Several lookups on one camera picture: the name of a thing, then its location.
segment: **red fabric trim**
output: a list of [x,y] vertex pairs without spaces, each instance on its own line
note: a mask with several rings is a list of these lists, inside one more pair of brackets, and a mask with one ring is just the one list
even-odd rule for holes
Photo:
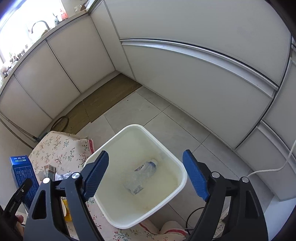
[[94,153],[94,142],[90,139],[87,140],[89,142],[89,150],[91,151],[91,154]]
[[[139,223],[139,225],[144,228],[146,231],[152,233],[147,227],[145,227],[142,223]],[[181,234],[183,236],[186,236],[187,235],[187,232],[185,230],[181,230],[181,229],[169,229],[168,231],[166,231],[164,234],[167,234],[167,233],[177,233],[177,234]]]

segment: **faucet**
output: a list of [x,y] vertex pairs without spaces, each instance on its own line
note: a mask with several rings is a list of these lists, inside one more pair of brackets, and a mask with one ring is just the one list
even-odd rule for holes
[[40,20],[40,21],[38,21],[38,22],[44,22],[45,25],[46,25],[46,27],[47,27],[47,29],[50,30],[50,28],[49,28],[47,22],[45,22],[45,21],[43,21],[43,20]]

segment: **floral tablecloth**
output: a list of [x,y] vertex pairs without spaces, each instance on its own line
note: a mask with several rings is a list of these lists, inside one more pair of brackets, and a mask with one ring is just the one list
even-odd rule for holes
[[[94,152],[92,140],[76,135],[51,131],[29,156],[35,173],[45,165],[57,168],[58,174],[81,171],[87,158]],[[175,221],[166,222],[158,230],[148,219],[130,229],[118,229],[104,217],[94,198],[87,201],[91,217],[105,241],[181,241],[187,232]],[[72,222],[67,222],[69,234],[78,239]]]

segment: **trash bin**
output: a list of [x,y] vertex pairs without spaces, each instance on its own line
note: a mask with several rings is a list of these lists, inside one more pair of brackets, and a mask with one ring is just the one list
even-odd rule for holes
[[[185,186],[183,164],[153,135],[140,125],[129,125],[118,132],[85,162],[94,162],[101,151],[109,154],[109,166],[94,196],[110,224],[130,228],[151,216]],[[143,183],[143,190],[132,195],[124,186],[127,175],[152,159],[155,174]]]

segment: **yellow object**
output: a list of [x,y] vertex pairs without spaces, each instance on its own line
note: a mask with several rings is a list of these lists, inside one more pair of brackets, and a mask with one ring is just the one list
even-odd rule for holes
[[67,214],[66,214],[66,216],[65,216],[65,221],[70,222],[70,221],[72,221],[72,217],[71,217],[71,215],[70,215],[68,202],[67,202],[67,200],[64,200],[64,199],[63,199],[63,202],[64,202],[64,204],[65,204],[65,206],[66,206],[66,210],[67,210]]

